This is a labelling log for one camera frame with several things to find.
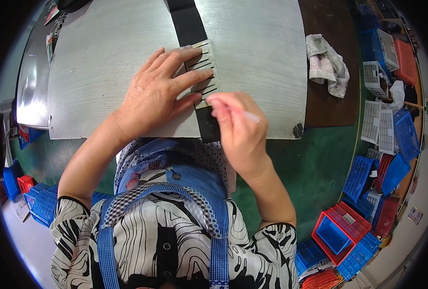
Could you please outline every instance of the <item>black and white patterned shirt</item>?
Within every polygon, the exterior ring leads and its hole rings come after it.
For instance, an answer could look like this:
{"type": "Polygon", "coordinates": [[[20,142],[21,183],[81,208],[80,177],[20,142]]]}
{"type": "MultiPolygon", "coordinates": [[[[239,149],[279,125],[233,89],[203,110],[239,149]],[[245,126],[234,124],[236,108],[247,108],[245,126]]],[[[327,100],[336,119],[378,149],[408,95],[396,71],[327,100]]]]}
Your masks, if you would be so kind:
{"type": "MultiPolygon", "coordinates": [[[[114,255],[121,288],[158,288],[159,266],[176,266],[178,288],[209,288],[210,235],[202,220],[176,193],[153,193],[116,223],[114,255]],[[157,246],[161,240],[169,240],[157,246]],[[176,255],[168,254],[176,247],[176,255]],[[164,256],[165,262],[158,256],[164,256]]],[[[78,200],[60,197],[50,231],[57,244],[52,277],[58,288],[104,288],[97,256],[103,200],[89,211],[78,200]]],[[[286,223],[269,225],[248,240],[241,211],[227,199],[230,288],[298,288],[294,266],[296,233],[286,223]]]]}

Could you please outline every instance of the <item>red plastic crate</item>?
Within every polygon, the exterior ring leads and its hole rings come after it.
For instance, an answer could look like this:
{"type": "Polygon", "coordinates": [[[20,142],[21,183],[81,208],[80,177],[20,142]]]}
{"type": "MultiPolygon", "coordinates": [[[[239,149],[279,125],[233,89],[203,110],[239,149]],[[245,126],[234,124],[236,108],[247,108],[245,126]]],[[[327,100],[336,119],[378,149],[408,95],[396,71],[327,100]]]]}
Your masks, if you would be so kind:
{"type": "Polygon", "coordinates": [[[302,283],[302,289],[331,289],[339,283],[333,270],[328,269],[321,273],[311,275],[302,283]]]}
{"type": "Polygon", "coordinates": [[[413,54],[413,48],[410,44],[394,40],[395,50],[397,52],[398,70],[394,71],[394,75],[407,84],[415,85],[416,62],[413,54]]]}
{"type": "Polygon", "coordinates": [[[387,167],[389,166],[393,158],[394,156],[385,153],[383,154],[383,157],[379,162],[378,177],[373,182],[373,186],[377,188],[379,191],[381,191],[381,185],[384,182],[384,177],[386,176],[387,167]]]}
{"type": "Polygon", "coordinates": [[[383,208],[379,215],[378,224],[374,233],[378,236],[387,238],[389,237],[390,229],[394,225],[395,216],[397,214],[398,201],[396,197],[387,197],[384,199],[383,208]]]}
{"type": "Polygon", "coordinates": [[[34,187],[35,180],[32,176],[24,175],[18,178],[18,184],[20,185],[21,193],[29,192],[29,188],[34,187]]]}
{"type": "Polygon", "coordinates": [[[347,255],[352,251],[355,245],[371,230],[371,224],[352,210],[344,202],[339,202],[326,211],[322,211],[318,222],[312,232],[312,238],[323,249],[331,261],[338,266],[347,255]],[[339,254],[334,254],[331,248],[316,233],[325,217],[328,217],[336,226],[349,237],[351,244],[345,247],[339,254]]]}

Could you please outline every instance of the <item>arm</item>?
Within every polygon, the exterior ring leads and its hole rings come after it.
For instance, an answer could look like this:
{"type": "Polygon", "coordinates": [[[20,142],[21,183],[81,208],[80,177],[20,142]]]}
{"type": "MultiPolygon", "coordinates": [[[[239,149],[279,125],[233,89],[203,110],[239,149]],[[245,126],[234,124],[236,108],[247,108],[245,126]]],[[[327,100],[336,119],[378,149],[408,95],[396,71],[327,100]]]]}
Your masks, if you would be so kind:
{"type": "Polygon", "coordinates": [[[130,141],[193,107],[201,95],[180,100],[182,91],[212,76],[212,69],[171,76],[182,62],[202,53],[184,47],[155,52],[132,79],[122,105],[114,111],[74,154],[58,185],[58,197],[70,196],[91,208],[92,194],[111,160],[130,141]]]}
{"type": "Polygon", "coordinates": [[[216,93],[207,98],[220,125],[222,147],[231,166],[254,191],[262,217],[259,229],[273,223],[296,226],[296,211],[265,151],[268,122],[251,96],[244,92],[216,93]],[[244,117],[258,115],[258,123],[244,117]]]}

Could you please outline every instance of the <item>rag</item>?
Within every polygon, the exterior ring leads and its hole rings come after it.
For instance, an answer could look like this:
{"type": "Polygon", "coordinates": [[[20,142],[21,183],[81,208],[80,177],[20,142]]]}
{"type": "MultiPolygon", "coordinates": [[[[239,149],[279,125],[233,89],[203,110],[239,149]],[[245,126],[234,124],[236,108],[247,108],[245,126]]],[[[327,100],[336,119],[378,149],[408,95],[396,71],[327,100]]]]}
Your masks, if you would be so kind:
{"type": "Polygon", "coordinates": [[[336,53],[321,34],[307,35],[305,46],[310,63],[309,79],[319,84],[328,80],[328,92],[343,99],[350,76],[342,56],[336,53]]]}

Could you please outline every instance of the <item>green floor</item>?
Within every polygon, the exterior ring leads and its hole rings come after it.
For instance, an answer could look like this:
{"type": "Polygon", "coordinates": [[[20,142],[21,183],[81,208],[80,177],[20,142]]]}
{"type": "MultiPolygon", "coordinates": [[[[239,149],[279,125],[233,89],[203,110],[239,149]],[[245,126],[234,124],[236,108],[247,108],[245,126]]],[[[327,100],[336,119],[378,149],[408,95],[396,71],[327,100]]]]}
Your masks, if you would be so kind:
{"type": "MultiPolygon", "coordinates": [[[[358,75],[351,72],[351,77],[358,75]]],[[[355,153],[360,155],[366,155],[367,149],[373,147],[368,142],[360,141],[359,135],[361,124],[359,127],[358,121],[360,119],[363,122],[366,99],[374,100],[374,96],[361,85],[361,115],[356,116],[357,122],[353,126],[304,129],[302,139],[299,141],[267,141],[267,152],[296,208],[298,241],[309,238],[320,212],[338,201],[350,168],[355,144],[357,143],[355,153]]],[[[25,174],[33,176],[38,182],[52,185],[59,182],[69,160],[84,141],[85,139],[53,141],[46,132],[23,151],[20,150],[17,140],[10,142],[10,146],[13,158],[19,160],[25,174]]],[[[97,191],[112,194],[115,170],[116,163],[113,161],[97,191]]],[[[232,197],[243,213],[251,236],[257,230],[261,218],[254,194],[240,177],[237,180],[237,191],[232,197]]]]}

